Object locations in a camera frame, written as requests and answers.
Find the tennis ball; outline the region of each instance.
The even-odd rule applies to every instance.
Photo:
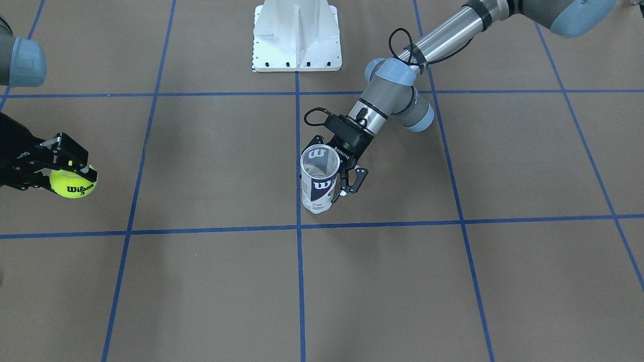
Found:
[[[89,195],[94,191],[96,182],[90,182],[75,173],[65,170],[53,170],[49,176],[52,190],[66,198],[80,198]]]

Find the gray floor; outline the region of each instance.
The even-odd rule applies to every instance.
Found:
[[[343,69],[267,74],[261,1],[2,2],[49,69],[2,112],[100,180],[0,189],[0,361],[642,361],[639,9],[577,39],[495,24],[417,81],[433,125],[387,123],[360,193],[312,215],[303,112],[348,112],[392,30],[462,4],[330,3]]]

